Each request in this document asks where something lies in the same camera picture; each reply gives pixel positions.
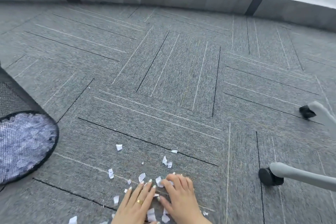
mesh trash bin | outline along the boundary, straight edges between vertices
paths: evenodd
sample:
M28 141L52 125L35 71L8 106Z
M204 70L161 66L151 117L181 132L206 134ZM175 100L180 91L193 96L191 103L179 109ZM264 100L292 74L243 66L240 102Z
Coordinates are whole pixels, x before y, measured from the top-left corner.
M0 66L0 185L37 170L58 136L57 123Z

finger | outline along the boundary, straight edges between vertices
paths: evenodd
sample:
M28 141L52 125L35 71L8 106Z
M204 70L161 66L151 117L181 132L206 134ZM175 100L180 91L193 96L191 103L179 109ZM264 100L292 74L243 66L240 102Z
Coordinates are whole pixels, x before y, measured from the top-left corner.
M170 198L174 197L174 195L176 194L176 189L174 188L174 186L166 179L161 180L161 184L165 186Z
M141 192L140 192L140 194L139 194L139 196L137 198L137 201L140 200L140 201L142 201L142 203L139 204L139 203L135 202L136 209L140 209L141 208L141 205L144 203L144 201L145 201L145 199L146 199L146 197L148 195L148 191L151 189L151 187L152 187L152 179L150 179L148 181L148 183L146 183L145 186L142 188L142 190L141 190Z
M128 201L128 204L130 207L132 207L134 205L134 203L137 201L137 198L142 190L142 188L144 187L145 182L142 181L141 183L139 183L139 185L137 186L137 188L133 191L131 198Z
M167 180L172 181L174 183L174 187L176 190L181 190L182 185L180 182L180 179L177 177L177 175L169 174L166 177Z
M129 198L131 197L132 194L132 187L129 187L129 189L127 190L123 200L121 201L120 205L119 205L119 209L124 209L129 201Z
M163 208L165 208L170 215L173 215L173 207L164 196L158 196L157 200L162 204Z
M149 207L151 206L151 203L152 203L152 200L153 200L153 197L154 197L154 194L155 194L155 191L156 191L156 185L154 185L150 191L148 192L145 200L143 201L143 204L141 206L141 210L143 212L147 212Z
M187 177L186 179L187 179L189 190L194 191L195 189L194 189L193 181L189 177Z
M184 190L189 190L187 179L183 175L177 175L177 177L179 178L181 182L182 188Z

white paper fragment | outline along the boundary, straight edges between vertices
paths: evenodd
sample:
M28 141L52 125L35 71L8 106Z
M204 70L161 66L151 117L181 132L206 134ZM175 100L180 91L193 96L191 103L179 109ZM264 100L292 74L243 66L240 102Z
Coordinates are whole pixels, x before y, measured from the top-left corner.
M163 157L162 163L165 164L165 166L167 165L167 158L166 158L166 156Z
M108 176L110 177L110 179L114 178L113 169L108 170Z
M122 144L116 144L117 150L120 151L123 148Z
M114 206L117 206L118 203L119 203L119 196L115 196L115 197L113 198L113 202L114 202Z
M71 219L69 219L69 224L77 224L77 216L72 217Z
M146 174L145 173L142 173L140 176L139 176L139 182L142 182L146 177Z
M170 218L169 218L167 215L163 215L163 216L162 216L162 221L163 221L164 223L167 223L168 221L170 221Z
M147 211L147 220L148 222L152 222L152 221L156 221L156 217L155 217L155 209L149 209Z
M161 184L161 180L162 180L161 176L159 176L158 178L155 179L157 186L160 187L160 188L163 188L164 186L163 186L163 184Z

hand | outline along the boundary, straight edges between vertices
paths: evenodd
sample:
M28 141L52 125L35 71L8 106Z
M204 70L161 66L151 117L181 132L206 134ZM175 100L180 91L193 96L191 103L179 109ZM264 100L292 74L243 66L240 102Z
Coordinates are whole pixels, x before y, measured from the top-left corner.
M142 181L133 193L132 187L130 187L121 201L111 224L144 224L156 189L156 185L152 188L151 186L152 180L150 179L146 185Z
M163 196L159 196L158 200L177 224L211 224L200 211L190 178L169 174L161 184L165 186L171 203Z

chair wheel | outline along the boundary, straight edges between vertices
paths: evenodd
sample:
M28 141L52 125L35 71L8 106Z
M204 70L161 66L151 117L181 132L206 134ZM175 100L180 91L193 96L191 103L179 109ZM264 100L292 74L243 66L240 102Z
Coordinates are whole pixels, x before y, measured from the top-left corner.
M260 168L258 172L261 183L265 186L279 186L284 183L284 179L275 176L269 167Z
M310 110L307 105L300 107L299 112L305 119L313 118L316 116L316 114L312 110Z

